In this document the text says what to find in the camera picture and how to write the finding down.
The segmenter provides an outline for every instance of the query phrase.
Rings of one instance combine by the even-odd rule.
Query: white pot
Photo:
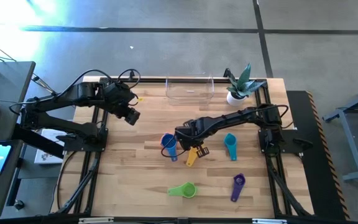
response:
[[[246,98],[247,98],[247,97],[245,96],[243,99],[238,100],[238,99],[234,98],[234,97],[231,95],[231,92],[228,92],[228,93],[227,93],[227,97],[226,97],[227,102],[228,102],[230,105],[232,105],[232,106],[240,106],[240,105],[242,105],[242,102],[243,102]]]

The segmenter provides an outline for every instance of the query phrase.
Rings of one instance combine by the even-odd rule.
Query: desk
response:
[[[0,62],[0,100],[23,102],[35,62]],[[11,139],[18,115],[9,111],[13,103],[0,102],[0,141]]]
[[[34,67],[35,62],[0,62],[0,100],[23,101]],[[9,141],[18,117],[9,111],[10,105],[12,103],[0,102],[0,142],[12,146],[0,175],[0,215],[23,145],[20,140]]]
[[[85,77],[85,82],[98,82],[100,77]],[[284,81],[268,80],[273,104],[288,105]],[[259,152],[254,124],[243,124],[218,131],[205,140],[210,154],[197,159],[193,167],[185,165],[187,153],[178,161],[160,155],[160,138],[175,126],[200,116],[220,116],[235,108],[226,103],[228,83],[215,84],[215,94],[208,106],[172,106],[165,96],[165,82],[140,83],[133,91],[142,101],[135,106],[141,115],[135,126],[109,116],[108,145],[102,153],[94,195],[92,216],[114,217],[209,217],[246,218],[273,217],[272,199],[267,178],[265,157]],[[246,99],[242,108],[255,106],[255,96]],[[77,108],[74,121],[90,122],[93,108]],[[292,121],[291,111],[282,118],[286,126]],[[237,136],[237,161],[230,161],[223,139],[227,133]],[[60,186],[61,203],[78,185],[83,153],[77,153],[67,165]],[[313,213],[303,165],[298,157],[283,154],[288,188]],[[237,203],[230,201],[233,177],[242,172],[246,186]],[[194,198],[169,197],[167,189],[185,182],[194,182],[198,194]],[[281,192],[280,208],[283,210]]]

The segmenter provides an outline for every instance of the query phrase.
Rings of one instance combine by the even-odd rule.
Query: concrete floor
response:
[[[69,0],[64,5],[28,0],[3,5],[0,24],[10,26],[0,27],[0,48],[17,60],[36,61],[36,74],[57,91],[91,68],[110,74],[134,67],[143,75],[220,77],[226,67],[239,74],[250,62],[253,77],[266,77],[258,34],[24,32],[13,26],[256,29],[252,0]],[[259,5],[265,29],[358,30],[358,1],[259,0]],[[266,44],[273,76],[284,78],[287,90],[312,92],[320,116],[358,93],[358,35],[267,34]],[[46,94],[32,83],[26,97]],[[65,108],[52,115],[71,119],[73,112]],[[341,125],[323,126],[337,173],[356,171]],[[46,214],[55,182],[23,181],[18,198],[30,207],[5,209],[2,217]],[[42,195],[42,203],[28,194],[29,186],[37,186],[32,192]],[[358,221],[358,180],[341,186],[351,218]]]

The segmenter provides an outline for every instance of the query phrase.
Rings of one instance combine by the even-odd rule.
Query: wooden table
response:
[[[84,82],[98,82],[99,78],[85,77]],[[271,102],[288,105],[283,79],[269,78],[267,81]],[[201,116],[220,116],[256,105],[254,95],[246,99],[241,108],[228,105],[227,86],[226,83],[215,84],[215,94],[208,106],[172,106],[168,104],[164,83],[138,84],[133,91],[141,98],[135,106],[141,115],[135,126],[113,115],[108,117],[109,139],[106,151],[102,153],[92,216],[273,217],[266,161],[259,152],[258,126],[243,124],[218,131],[204,142],[210,154],[197,159],[193,167],[185,165],[187,152],[176,162],[160,154],[162,135],[174,132],[174,128],[184,121]],[[91,122],[92,114],[93,108],[77,108],[74,121]],[[291,123],[291,111],[282,121],[283,126]],[[237,161],[230,161],[223,144],[227,133],[237,136]],[[73,156],[63,173],[61,203],[78,185],[83,157],[84,153]],[[293,154],[283,154],[282,157],[288,188],[302,206],[313,213],[303,164]],[[232,178],[239,173],[245,175],[246,185],[240,199],[234,203],[230,201]],[[185,182],[194,182],[198,186],[194,198],[167,195],[168,188]],[[278,186],[277,189],[280,208],[284,211],[281,190]],[[86,189],[83,205],[87,195]]]

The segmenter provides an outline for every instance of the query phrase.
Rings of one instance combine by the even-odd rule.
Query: succulent plant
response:
[[[227,87],[231,93],[235,94],[238,98],[244,98],[245,96],[250,96],[252,92],[256,91],[261,85],[265,83],[263,82],[255,82],[255,80],[249,81],[249,77],[251,74],[251,64],[248,63],[244,71],[242,71],[241,76],[238,80],[236,80],[235,76],[230,73],[229,80],[232,86]]]

